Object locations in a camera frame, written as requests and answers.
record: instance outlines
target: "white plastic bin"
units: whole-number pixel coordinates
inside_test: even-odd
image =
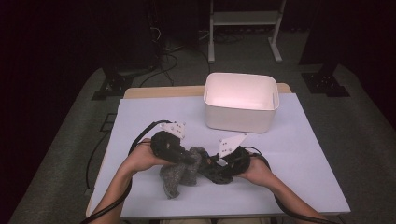
[[[205,84],[205,122],[209,128],[265,133],[279,107],[272,77],[212,73]]]

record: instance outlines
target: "hand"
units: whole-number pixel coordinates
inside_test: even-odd
[[[157,158],[150,147],[150,139],[145,138],[128,156],[120,166],[121,170],[134,175],[139,171],[145,171],[154,165],[169,165],[172,162]]]
[[[244,173],[238,176],[245,178],[253,184],[267,187],[269,189],[273,188],[278,183],[278,178],[262,160],[256,157],[250,157],[249,167]]]

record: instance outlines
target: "gray carpet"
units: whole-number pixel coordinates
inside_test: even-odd
[[[396,132],[362,89],[357,77],[342,65],[337,67],[334,76],[346,87],[350,97],[329,98],[309,92],[301,73],[316,72],[320,66],[298,65],[308,33],[279,34],[277,44],[283,63],[275,63],[267,36],[244,35],[239,42],[217,44],[216,62],[210,64],[210,71],[261,74],[288,83],[297,93],[352,211],[331,219],[348,224],[396,223]],[[200,48],[206,54],[207,44]],[[172,54],[177,57],[177,66],[168,73],[176,86],[205,85],[209,68],[201,52],[184,49]],[[163,67],[171,67],[174,62],[173,58],[164,57]],[[138,87],[148,76],[137,77],[132,86]],[[99,69],[81,90],[11,223],[79,223],[84,218],[90,199],[84,194],[87,162],[104,136],[100,129],[106,115],[116,113],[120,101],[118,96],[92,101],[104,79]],[[144,86],[169,85],[164,75],[158,75]],[[91,186],[107,142],[108,136],[92,159]],[[290,223],[289,218],[278,219]]]

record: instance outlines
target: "shelf leg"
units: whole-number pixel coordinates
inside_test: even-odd
[[[271,47],[271,51],[273,52],[274,57],[275,57],[275,61],[277,63],[281,63],[282,62],[282,57],[280,57],[279,50],[277,49],[277,46],[276,46],[276,39],[277,39],[277,34],[279,33],[280,23],[282,22],[282,19],[283,19],[283,11],[285,9],[285,5],[286,5],[286,0],[283,0],[281,5],[280,5],[279,12],[277,13],[274,34],[273,34],[272,37],[268,38],[268,41],[269,41],[270,47]]]
[[[213,42],[213,0],[210,1],[210,24],[209,24],[209,44],[207,50],[207,60],[215,62],[215,43]]]

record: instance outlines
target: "wire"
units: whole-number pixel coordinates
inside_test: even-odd
[[[265,163],[265,165],[268,167],[268,169],[271,170],[268,160],[265,159],[264,156],[261,156],[261,159]],[[285,205],[283,205],[283,203],[275,195],[274,195],[274,197],[275,197],[275,201],[276,201],[277,205],[279,206],[280,210],[282,210],[285,214],[289,215],[290,217],[294,217],[294,218],[304,220],[304,221],[319,223],[319,224],[339,224],[339,223],[332,222],[327,219],[322,219],[322,218],[317,218],[317,217],[308,217],[308,216],[304,216],[304,215],[300,215],[295,212],[292,212]]]
[[[143,85],[144,85],[149,79],[151,79],[152,77],[155,77],[155,76],[158,76],[158,75],[160,75],[160,74],[162,74],[162,73],[165,73],[165,72],[167,72],[167,71],[170,71],[170,70],[172,70],[173,68],[175,68],[175,67],[177,66],[177,57],[175,57],[175,56],[172,55],[172,54],[164,54],[164,55],[170,56],[171,58],[174,58],[175,61],[176,61],[175,64],[172,65],[172,66],[171,66],[170,68],[168,68],[168,69],[162,70],[161,72],[152,74],[151,76],[147,77],[145,80],[143,80],[142,83],[140,83],[139,87],[143,87]]]
[[[156,27],[150,27],[151,30],[156,30],[158,32],[158,37],[157,37],[157,41],[160,39],[161,37],[161,31],[160,29],[156,28]]]
[[[86,185],[87,185],[87,189],[91,189],[90,180],[89,180],[89,178],[88,178],[88,174],[89,174],[89,172],[90,172],[90,166],[91,166],[91,161],[92,161],[93,155],[95,154],[96,150],[99,148],[100,144],[103,142],[103,140],[106,138],[106,136],[107,136],[109,133],[111,133],[111,131],[105,132],[105,134],[103,135],[103,137],[99,140],[99,142],[98,142],[98,143],[96,144],[96,146],[93,148],[93,151],[92,151],[92,153],[91,153],[90,159],[88,160],[87,168],[86,168],[86,170],[85,170],[85,182],[86,182]]]
[[[139,142],[140,139],[143,138],[144,135],[146,135],[151,129],[153,129],[157,124],[160,123],[171,123],[171,121],[169,120],[159,120],[156,122],[152,122],[145,130],[143,130],[143,132],[141,134],[139,134],[136,139],[132,142],[131,148],[129,149],[128,152],[128,156],[132,153],[132,151],[140,144],[142,143],[147,143],[147,142]],[[132,188],[132,178],[131,181],[129,181],[128,183],[128,187],[127,189],[122,193],[122,195],[112,204],[110,204],[109,206],[107,206],[106,208],[98,211],[95,214],[91,214],[89,217],[85,218],[82,222],[80,222],[81,224],[86,224],[86,223],[90,223],[94,220],[96,220],[97,218],[101,217],[102,215],[106,214],[107,212],[111,211],[112,209],[116,208],[119,204],[121,204],[126,197],[128,196],[129,192],[131,191]]]

